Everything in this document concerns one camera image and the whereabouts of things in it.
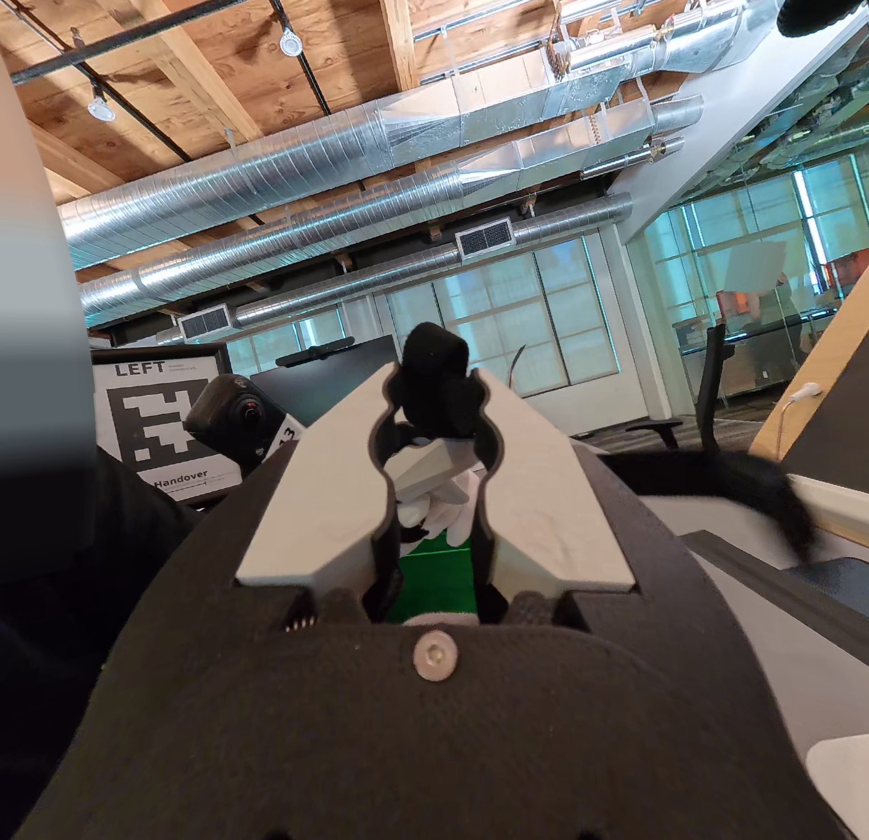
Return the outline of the black monitor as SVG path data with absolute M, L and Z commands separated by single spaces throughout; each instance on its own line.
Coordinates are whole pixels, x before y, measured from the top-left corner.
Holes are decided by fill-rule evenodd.
M 382 336 L 323 360 L 276 367 L 250 379 L 283 411 L 310 426 L 383 366 L 398 360 L 395 340 Z

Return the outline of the black ceiling rail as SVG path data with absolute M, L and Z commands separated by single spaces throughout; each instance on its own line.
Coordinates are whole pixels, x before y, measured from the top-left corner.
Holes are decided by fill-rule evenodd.
M 22 68 L 11 74 L 10 80 L 14 86 L 25 85 L 66 68 L 79 67 L 96 57 L 113 53 L 138 42 L 147 41 L 183 27 L 192 21 L 201 20 L 247 1 L 250 0 L 204 0 L 158 19 L 148 20 L 133 29 L 120 31 L 83 47 L 61 52 L 49 60 Z

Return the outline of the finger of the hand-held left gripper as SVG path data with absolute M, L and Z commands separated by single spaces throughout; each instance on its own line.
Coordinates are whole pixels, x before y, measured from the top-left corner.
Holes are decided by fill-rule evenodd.
M 464 473 L 477 462 L 470 439 L 438 439 L 423 446 L 409 445 L 388 460 L 399 503 L 412 502 Z

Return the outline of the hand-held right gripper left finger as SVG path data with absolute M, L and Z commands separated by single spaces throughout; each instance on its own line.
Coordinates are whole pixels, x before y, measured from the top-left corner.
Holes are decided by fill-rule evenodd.
M 316 600 L 343 590 L 385 620 L 402 582 L 384 470 L 400 381 L 400 364 L 385 364 L 303 433 L 236 570 L 240 585 L 298 587 Z

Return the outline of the black floor lamp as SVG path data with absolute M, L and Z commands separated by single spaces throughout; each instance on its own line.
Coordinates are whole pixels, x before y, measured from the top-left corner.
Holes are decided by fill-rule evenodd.
M 778 11 L 778 32 L 796 39 L 817 33 L 851 15 L 867 0 L 784 0 Z

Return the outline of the person's left hand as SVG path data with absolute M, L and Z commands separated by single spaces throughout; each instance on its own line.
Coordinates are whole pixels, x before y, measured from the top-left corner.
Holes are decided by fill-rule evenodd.
M 437 487 L 415 491 L 411 498 L 399 500 L 400 556 L 414 552 L 420 544 L 439 539 L 444 539 L 452 549 L 465 546 L 470 539 L 481 483 L 482 472 L 467 469 Z

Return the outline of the black office chair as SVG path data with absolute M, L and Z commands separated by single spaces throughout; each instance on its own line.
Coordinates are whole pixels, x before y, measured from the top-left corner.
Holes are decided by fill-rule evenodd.
M 735 346 L 726 340 L 726 325 L 720 323 L 707 330 L 705 359 L 695 417 L 701 450 L 717 453 L 720 450 L 714 434 L 714 413 L 719 399 L 721 377 L 725 362 L 735 354 Z M 668 451 L 679 449 L 674 430 L 683 425 L 681 419 L 647 419 L 625 427 L 626 433 L 656 433 Z

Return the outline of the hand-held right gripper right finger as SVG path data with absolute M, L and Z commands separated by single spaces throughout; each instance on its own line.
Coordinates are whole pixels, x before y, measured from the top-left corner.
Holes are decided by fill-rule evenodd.
M 636 578 L 571 439 L 491 372 L 472 371 L 482 401 L 473 447 L 486 473 L 472 526 L 481 622 L 516 597 L 628 594 Z

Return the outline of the green plastic bin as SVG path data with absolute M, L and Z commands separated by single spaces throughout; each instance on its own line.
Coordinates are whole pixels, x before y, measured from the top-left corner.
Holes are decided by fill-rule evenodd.
M 476 615 L 470 540 L 451 546 L 443 532 L 399 560 L 403 584 L 386 621 L 403 624 L 432 613 Z

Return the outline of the white air vent grille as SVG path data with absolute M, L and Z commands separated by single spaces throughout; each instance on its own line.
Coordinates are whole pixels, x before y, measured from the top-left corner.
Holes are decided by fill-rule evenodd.
M 238 330 L 234 314 L 226 304 L 213 305 L 181 316 L 178 327 L 186 344 L 200 344 L 207 339 L 230 335 Z
M 455 234 L 462 265 L 486 259 L 516 247 L 513 222 L 503 217 Z

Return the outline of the black webcam bar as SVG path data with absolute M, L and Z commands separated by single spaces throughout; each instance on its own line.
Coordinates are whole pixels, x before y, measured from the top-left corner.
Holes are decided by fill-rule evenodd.
M 331 342 L 314 345 L 299 351 L 298 353 L 285 355 L 275 359 L 277 368 L 294 368 L 315 360 L 323 360 L 330 356 L 344 352 L 355 345 L 353 336 L 336 339 Z

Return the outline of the black and white book stand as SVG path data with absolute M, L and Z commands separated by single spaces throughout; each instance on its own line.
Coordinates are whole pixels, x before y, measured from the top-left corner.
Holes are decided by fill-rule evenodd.
M 868 546 L 868 302 L 855 286 L 755 438 L 781 465 L 819 528 Z M 857 838 L 867 838 L 867 732 L 821 740 L 810 779 Z

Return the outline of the long spiral silver duct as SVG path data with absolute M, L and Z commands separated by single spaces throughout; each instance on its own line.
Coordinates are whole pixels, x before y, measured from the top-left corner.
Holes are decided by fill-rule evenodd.
M 613 98 L 743 61 L 775 0 L 563 0 L 545 46 L 61 205 L 81 270 Z

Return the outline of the round silver air duct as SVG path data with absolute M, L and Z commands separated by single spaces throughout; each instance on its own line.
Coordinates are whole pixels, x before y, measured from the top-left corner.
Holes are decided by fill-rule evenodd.
M 284 317 L 316 311 L 323 306 L 353 301 L 370 293 L 405 287 L 412 282 L 450 272 L 461 266 L 490 261 L 519 250 L 534 250 L 562 239 L 587 234 L 600 226 L 618 224 L 633 210 L 628 193 L 614 194 L 572 205 L 547 215 L 513 222 L 516 247 L 504 253 L 462 265 L 454 240 L 440 247 L 348 272 L 292 291 L 237 306 L 232 310 L 237 331 L 248 330 Z

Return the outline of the framed black white marker sign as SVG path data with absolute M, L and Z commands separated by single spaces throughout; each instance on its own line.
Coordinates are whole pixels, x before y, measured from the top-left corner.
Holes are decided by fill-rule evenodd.
M 188 506 L 243 482 L 238 465 L 183 426 L 206 386 L 231 371 L 226 346 L 93 350 L 91 363 L 96 441 L 142 481 Z

